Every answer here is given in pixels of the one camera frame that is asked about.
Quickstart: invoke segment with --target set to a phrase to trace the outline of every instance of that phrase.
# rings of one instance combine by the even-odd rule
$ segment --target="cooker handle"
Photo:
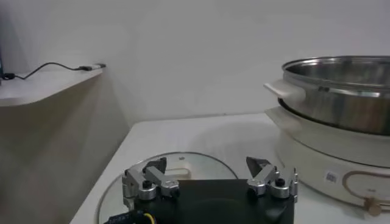
[[[301,102],[306,98],[306,91],[303,88],[290,84],[283,79],[265,83],[264,87],[281,99]]]
[[[287,133],[293,134],[302,130],[299,120],[282,107],[268,109],[265,113],[280,129]]]

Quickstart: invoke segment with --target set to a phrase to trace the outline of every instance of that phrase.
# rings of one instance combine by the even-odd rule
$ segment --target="metal bracket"
[[[161,194],[165,197],[177,198],[180,195],[179,182],[175,179],[167,177],[160,172],[156,167],[151,166],[146,168],[145,177],[157,184],[161,189]]]
[[[276,198],[294,197],[297,202],[298,196],[298,173],[295,168],[286,167],[280,171],[280,175],[271,183],[271,194]]]
[[[128,199],[138,197],[140,200],[152,200],[156,197],[157,187],[135,169],[127,169],[122,176],[122,193],[124,203]]]
[[[278,176],[279,172],[276,167],[268,164],[254,178],[247,180],[247,184],[256,196],[261,196],[265,194],[268,182]]]

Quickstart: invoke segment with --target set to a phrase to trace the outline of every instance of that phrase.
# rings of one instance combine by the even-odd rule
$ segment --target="black cable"
[[[47,65],[57,65],[57,66],[61,66],[63,68],[71,70],[71,71],[92,71],[94,69],[99,69],[99,68],[105,68],[106,67],[105,64],[93,64],[93,65],[88,65],[88,66],[79,66],[78,68],[70,68],[70,67],[67,67],[67,66],[65,66],[63,64],[57,63],[57,62],[47,62],[47,63],[39,66],[36,70],[30,72],[30,74],[26,75],[25,77],[21,77],[21,76],[15,75],[14,73],[5,73],[5,74],[2,75],[2,78],[4,80],[10,80],[10,79],[14,79],[14,78],[19,78],[19,79],[25,80],[28,77],[34,75],[37,71],[39,71],[40,69],[42,69],[43,67],[45,67]]]
[[[20,77],[18,75],[16,75],[15,77],[16,78],[19,78],[19,79],[27,79],[28,77],[34,75],[37,71],[39,71],[40,69],[42,69],[43,67],[47,66],[47,65],[58,65],[58,66],[61,66],[63,68],[66,68],[66,69],[69,69],[69,70],[72,70],[72,71],[80,71],[80,70],[83,70],[81,67],[78,67],[78,68],[70,68],[70,67],[67,67],[65,65],[62,65],[60,63],[57,63],[57,62],[47,62],[41,66],[39,66],[36,70],[32,71],[30,74],[26,75],[25,77]]]

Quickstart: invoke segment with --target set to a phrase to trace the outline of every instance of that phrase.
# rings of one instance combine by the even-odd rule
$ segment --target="label sticker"
[[[324,181],[331,183],[331,184],[337,184],[339,180],[339,175],[337,173],[334,173],[332,171],[326,171]]]

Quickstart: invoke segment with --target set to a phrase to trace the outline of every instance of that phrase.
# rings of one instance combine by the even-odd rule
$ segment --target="yellow wire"
[[[149,213],[144,213],[144,216],[148,217],[148,218],[151,220],[151,224],[156,224],[156,223],[154,222],[154,218],[153,218],[152,215],[150,215]]]

